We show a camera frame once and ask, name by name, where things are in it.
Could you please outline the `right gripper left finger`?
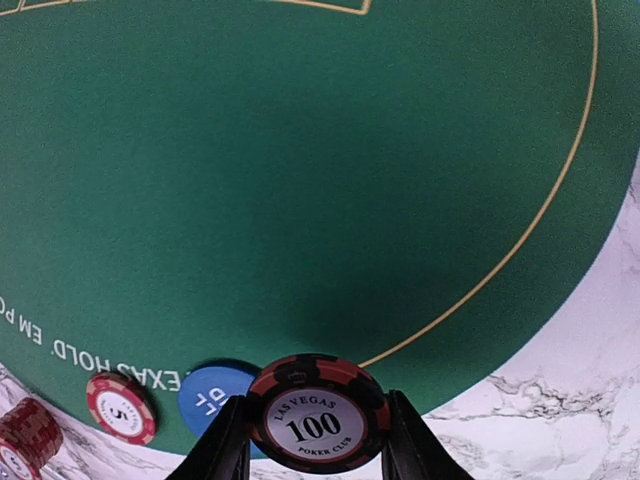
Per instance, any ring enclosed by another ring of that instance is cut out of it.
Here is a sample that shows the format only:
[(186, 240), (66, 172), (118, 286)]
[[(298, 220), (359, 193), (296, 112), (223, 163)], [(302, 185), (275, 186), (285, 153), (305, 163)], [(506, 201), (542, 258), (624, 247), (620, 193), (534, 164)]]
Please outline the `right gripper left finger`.
[(247, 399), (232, 396), (167, 480), (248, 480)]

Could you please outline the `black chip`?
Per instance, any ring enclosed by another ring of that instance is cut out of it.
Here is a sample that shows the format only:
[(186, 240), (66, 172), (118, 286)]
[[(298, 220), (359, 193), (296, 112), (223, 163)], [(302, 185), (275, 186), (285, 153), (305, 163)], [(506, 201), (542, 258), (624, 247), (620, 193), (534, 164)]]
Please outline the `black chip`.
[(381, 452), (391, 431), (390, 406), (378, 382), (330, 355), (299, 354), (268, 365), (247, 400), (255, 445), (305, 473), (354, 470)]

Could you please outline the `red poker chip stack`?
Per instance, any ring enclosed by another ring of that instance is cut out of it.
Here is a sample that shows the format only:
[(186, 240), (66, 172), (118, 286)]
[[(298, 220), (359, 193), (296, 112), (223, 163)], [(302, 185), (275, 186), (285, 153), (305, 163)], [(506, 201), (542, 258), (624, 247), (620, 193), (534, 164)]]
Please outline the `red poker chip stack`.
[(63, 441), (54, 416), (34, 398), (23, 398), (1, 417), (1, 464), (17, 479), (41, 479)]

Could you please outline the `blue small blind button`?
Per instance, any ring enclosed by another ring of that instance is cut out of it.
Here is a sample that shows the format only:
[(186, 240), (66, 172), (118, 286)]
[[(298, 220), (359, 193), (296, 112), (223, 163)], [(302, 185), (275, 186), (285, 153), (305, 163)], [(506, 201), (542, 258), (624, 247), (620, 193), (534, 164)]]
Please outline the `blue small blind button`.
[(260, 368), (233, 359), (213, 360), (196, 367), (182, 381), (179, 411), (188, 430), (200, 438), (232, 396), (245, 395)]

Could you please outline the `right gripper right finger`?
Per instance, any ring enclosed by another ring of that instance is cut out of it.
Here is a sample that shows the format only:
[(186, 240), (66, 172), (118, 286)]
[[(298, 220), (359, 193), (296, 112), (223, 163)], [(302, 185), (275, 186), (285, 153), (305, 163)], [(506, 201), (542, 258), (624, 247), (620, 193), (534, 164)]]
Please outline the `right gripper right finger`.
[(382, 450), (384, 480), (473, 480), (429, 429), (406, 395), (387, 394), (391, 430)]

